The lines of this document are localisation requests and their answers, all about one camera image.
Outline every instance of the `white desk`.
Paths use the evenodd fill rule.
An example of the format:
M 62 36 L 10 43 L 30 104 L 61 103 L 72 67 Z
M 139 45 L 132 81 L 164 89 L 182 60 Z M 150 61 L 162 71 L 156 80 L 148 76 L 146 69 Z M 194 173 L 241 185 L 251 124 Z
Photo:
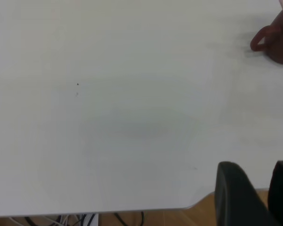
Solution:
M 0 216 L 184 208 L 283 159 L 275 0 L 0 0 Z

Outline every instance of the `wooden floor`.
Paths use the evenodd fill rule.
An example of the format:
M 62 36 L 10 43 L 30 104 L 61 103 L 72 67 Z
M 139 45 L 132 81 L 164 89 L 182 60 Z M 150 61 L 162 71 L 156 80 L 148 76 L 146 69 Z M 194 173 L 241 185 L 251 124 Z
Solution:
M 267 192 L 258 193 L 262 201 L 267 203 Z M 140 212 L 119 213 L 128 226 L 139 226 L 141 222 Z M 23 218 L 16 218 L 25 224 Z M 214 196 L 210 195 L 192 208 L 186 210 L 146 211 L 144 226 L 215 226 Z M 0 218 L 0 226 L 17 226 L 8 218 Z M 111 214 L 100 214 L 100 226 L 122 226 L 122 224 Z

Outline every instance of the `cable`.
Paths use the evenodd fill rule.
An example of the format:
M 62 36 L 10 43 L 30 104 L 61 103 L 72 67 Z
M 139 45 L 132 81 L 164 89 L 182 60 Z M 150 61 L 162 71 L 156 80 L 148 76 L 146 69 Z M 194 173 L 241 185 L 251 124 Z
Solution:
M 80 220 L 78 215 L 74 215 L 74 217 L 75 217 L 76 220 Z
M 76 221 L 76 222 L 75 222 L 73 225 L 71 225 L 71 226 L 75 226 L 77 223 L 80 223 L 81 221 L 82 221 L 82 219 Z
M 67 226 L 67 224 L 68 224 L 68 217 L 69 217 L 69 215 L 66 215 L 65 219 L 62 222 L 63 225 Z
M 24 226 L 21 223 L 17 222 L 15 219 L 13 218 L 9 218 L 12 222 L 14 222 L 15 224 L 19 225 L 19 226 Z
M 91 224 L 91 222 L 92 222 L 92 220 L 93 220 L 94 216 L 95 216 L 95 214 L 93 214 L 93 215 L 91 216 L 90 220 L 88 221 L 87 226 L 90 226 L 90 224 Z
M 82 218 L 81 218 L 81 226 L 83 226 L 84 220 L 85 220 L 85 217 L 86 217 L 86 216 L 87 216 L 86 214 L 83 214 L 83 215 L 82 215 Z
M 27 221 L 27 223 L 30 225 L 30 226 L 38 226 L 36 225 L 33 220 L 31 220 L 29 217 L 24 217 L 24 219 Z M 61 222 L 62 220 L 62 216 L 59 215 L 58 218 L 56 219 L 57 222 Z
M 128 226 L 124 221 L 123 219 L 119 216 L 119 214 L 117 213 L 114 213 L 114 216 L 116 216 L 116 218 L 119 220 L 119 222 L 122 223 L 123 226 Z M 143 212 L 141 212 L 141 225 L 140 226 L 143 226 L 143 223 L 145 223 L 145 215 Z
M 52 220 L 52 219 L 50 219 L 50 218 L 48 218 L 48 217 L 46 217 L 46 216 L 43 216 L 43 217 L 44 217 L 45 219 L 47 219 L 47 220 L 49 220 L 49 221 L 55 223 L 56 225 L 64 226 L 63 224 L 61 224 L 61 223 L 59 223 L 59 222 L 57 222 L 57 221 L 55 221 L 55 220 Z

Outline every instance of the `mug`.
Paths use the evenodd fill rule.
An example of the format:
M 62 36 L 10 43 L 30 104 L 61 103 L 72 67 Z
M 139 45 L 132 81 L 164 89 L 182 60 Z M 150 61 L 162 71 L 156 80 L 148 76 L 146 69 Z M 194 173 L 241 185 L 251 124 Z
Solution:
M 283 11 L 271 25 L 263 27 L 250 43 L 253 51 L 264 51 L 272 60 L 283 64 Z

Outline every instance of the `mug handle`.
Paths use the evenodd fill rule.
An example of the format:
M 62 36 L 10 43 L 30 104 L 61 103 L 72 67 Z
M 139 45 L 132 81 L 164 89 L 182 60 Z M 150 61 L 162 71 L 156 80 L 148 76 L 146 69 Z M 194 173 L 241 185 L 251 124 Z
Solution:
M 280 33 L 281 28 L 278 26 L 266 26 L 263 27 L 253 38 L 253 40 L 250 42 L 250 48 L 251 50 L 258 52 L 263 51 L 267 48 L 267 45 L 265 43 L 259 44 L 259 42 L 266 36 L 271 35 L 273 33 Z

